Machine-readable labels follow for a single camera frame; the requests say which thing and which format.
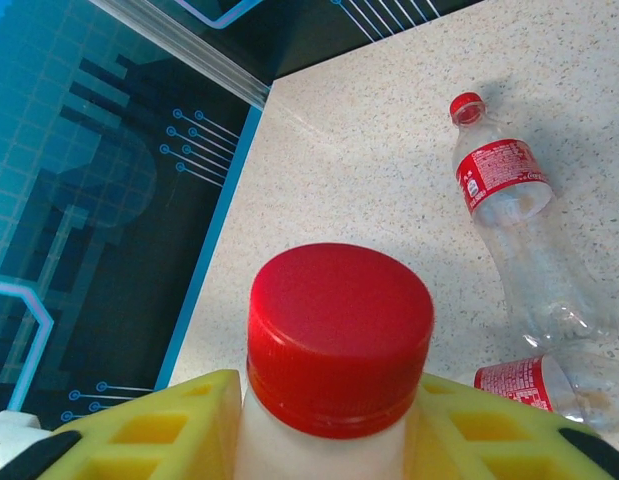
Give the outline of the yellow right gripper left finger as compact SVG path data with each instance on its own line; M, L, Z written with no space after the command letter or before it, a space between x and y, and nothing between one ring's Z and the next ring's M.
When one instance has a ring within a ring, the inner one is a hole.
M1 479L230 479L241 410L218 370L72 420L0 468Z

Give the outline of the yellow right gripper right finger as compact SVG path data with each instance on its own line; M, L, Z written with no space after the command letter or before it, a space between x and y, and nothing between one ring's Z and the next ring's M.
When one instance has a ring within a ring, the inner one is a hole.
M619 451L584 424L425 374L407 417L407 479L619 479Z

